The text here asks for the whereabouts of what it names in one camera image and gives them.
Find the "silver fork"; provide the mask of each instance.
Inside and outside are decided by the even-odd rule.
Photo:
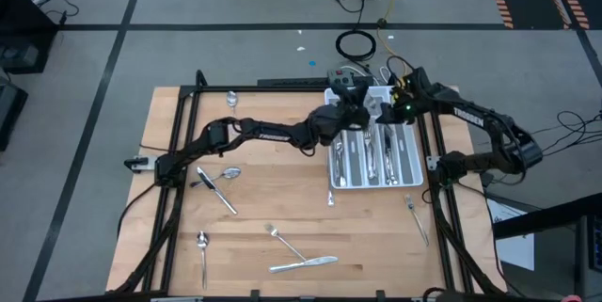
[[[368,165],[368,179],[376,177],[376,161],[374,160],[374,145],[372,143],[372,126],[369,124],[364,131],[364,146],[366,146],[366,164]]]

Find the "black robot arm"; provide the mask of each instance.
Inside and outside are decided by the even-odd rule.
[[[237,149],[251,139],[287,142],[303,151],[311,151],[321,144],[329,146],[341,130],[362,130],[368,126],[370,114],[363,106],[368,86],[363,84],[348,89],[334,85],[332,90],[339,95],[336,105],[322,105],[309,113],[308,117],[294,125],[263,122],[254,119],[217,119],[207,124],[200,137],[180,151],[167,153],[157,158],[155,182],[176,186],[182,180],[182,169],[199,157],[222,155]],[[230,140],[229,127],[238,133]]]
[[[499,169],[506,174],[520,174],[542,160],[537,143],[512,118],[466,101],[449,87],[431,84],[423,68],[405,76],[404,83],[404,88],[392,90],[393,104],[381,103],[382,115],[377,123],[411,124],[425,113],[450,114],[485,130],[491,138],[491,152],[464,155],[452,151],[442,155],[433,171],[440,183],[453,183],[468,171]]]

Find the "wooden tabletop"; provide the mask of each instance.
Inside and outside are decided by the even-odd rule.
[[[176,87],[159,87],[154,91],[142,138],[144,145],[167,147],[178,91]],[[291,124],[305,119],[323,103],[322,92],[239,93],[236,116]],[[209,121],[230,115],[225,93],[201,94],[195,136]],[[180,147],[187,117],[183,122]],[[441,123],[448,151],[472,153],[463,121],[441,117]],[[429,135],[433,136],[430,125]],[[140,153],[161,154],[145,149]],[[197,166],[211,175],[230,166],[242,170],[235,180],[216,182],[239,214],[232,215],[208,189],[186,187],[169,294],[247,296],[250,290],[259,289],[262,296],[354,297],[374,296],[376,290],[385,290],[387,297],[394,297],[419,296],[427,288],[444,287],[433,213],[420,198],[427,185],[339,190],[335,192],[336,205],[328,207],[325,164],[324,147],[317,147],[316,154],[307,157],[286,143],[269,141],[248,141],[223,158],[208,156],[197,160],[189,167],[188,182],[198,181]],[[129,199],[152,181],[151,172],[134,175]],[[466,176],[462,182],[481,189],[478,176]],[[107,289],[119,286],[148,250],[159,191],[158,188],[151,191],[125,217]],[[416,203],[416,211],[429,235],[429,246],[424,244],[405,206],[405,194],[411,194]],[[462,187],[457,187],[455,194],[467,250],[493,282],[505,290],[496,269],[491,224],[483,197]],[[339,261],[270,274],[269,266],[297,259],[265,231],[263,225],[268,222],[306,258],[336,256]],[[199,230],[211,237],[207,248],[207,291],[201,287],[200,250],[196,245]],[[457,256],[451,246],[450,250],[456,288],[461,290]],[[164,258],[162,252],[157,259],[159,270],[155,270],[153,288],[159,286]]]

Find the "spoon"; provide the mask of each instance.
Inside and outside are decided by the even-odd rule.
[[[238,167],[227,167],[226,169],[224,169],[224,171],[222,171],[221,174],[219,174],[219,176],[211,178],[211,181],[215,181],[222,177],[224,179],[235,179],[241,174],[241,171],[242,170]],[[196,188],[196,187],[202,186],[202,185],[205,185],[205,182],[196,181],[196,182],[190,183],[191,188]]]
[[[236,104],[238,104],[238,95],[235,92],[229,91],[226,95],[226,102],[228,106],[232,108],[232,115],[236,117]]]
[[[209,245],[209,235],[199,231],[197,235],[197,246],[200,248],[200,265],[203,273],[203,290],[207,290],[207,262],[205,261],[205,249]]]

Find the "gray floor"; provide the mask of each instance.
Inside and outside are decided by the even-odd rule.
[[[128,2],[70,1],[82,9],[70,24],[118,24]],[[349,8],[358,6],[356,0],[347,1]],[[362,22],[373,23],[382,16],[387,2],[367,3]],[[501,23],[493,0],[396,0],[391,20]],[[334,0],[138,0],[133,17],[137,24],[354,21],[356,15],[341,10]],[[127,33],[38,299],[103,292],[115,226],[132,179],[122,161],[138,150],[154,87],[191,84],[196,69],[204,71],[211,85],[323,76],[344,64],[334,49],[340,33]],[[602,33],[588,35],[602,51]],[[43,74],[14,76],[30,97],[8,150],[0,157],[0,185],[6,188],[0,201],[0,211],[7,217],[0,219],[0,230],[7,236],[0,241],[0,291],[5,300],[23,298],[115,36],[115,32],[63,32]],[[600,85],[574,32],[409,30],[388,31],[385,37],[389,36],[391,47],[423,66],[431,80],[458,85],[466,98],[511,115],[527,130],[556,125],[561,110],[589,118],[600,109]],[[363,40],[344,44],[352,53],[366,49]],[[382,65],[386,57],[379,44],[372,65]],[[471,132],[475,148],[486,148],[478,145],[485,136]],[[556,130],[537,138],[547,146],[563,134]],[[601,152],[602,144],[575,147],[545,159],[522,184],[493,190],[540,207],[599,192]],[[509,278],[535,289],[570,293],[571,235],[568,230],[538,235],[536,273],[508,267]],[[590,279],[594,283],[600,276]]]

